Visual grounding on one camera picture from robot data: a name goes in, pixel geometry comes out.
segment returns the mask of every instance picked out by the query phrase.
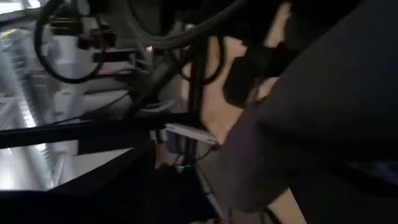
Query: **black fabric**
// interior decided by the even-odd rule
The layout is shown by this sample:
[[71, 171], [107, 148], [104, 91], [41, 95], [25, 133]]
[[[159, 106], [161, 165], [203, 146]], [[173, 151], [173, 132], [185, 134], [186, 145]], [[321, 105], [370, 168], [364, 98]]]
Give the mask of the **black fabric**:
[[291, 178], [290, 189], [308, 224], [397, 223], [398, 197], [357, 190], [329, 172]]
[[342, 162], [396, 151], [397, 8], [363, 2], [244, 110], [221, 153], [223, 202], [255, 212], [289, 186], [308, 224], [396, 222], [397, 189]]
[[259, 105], [264, 127], [316, 141], [313, 150], [339, 159], [395, 150], [397, 6], [365, 1], [299, 55]]
[[244, 212], [260, 212], [287, 189], [291, 172], [308, 172], [318, 163], [267, 138], [256, 124], [256, 110], [245, 108], [220, 150], [221, 203]]

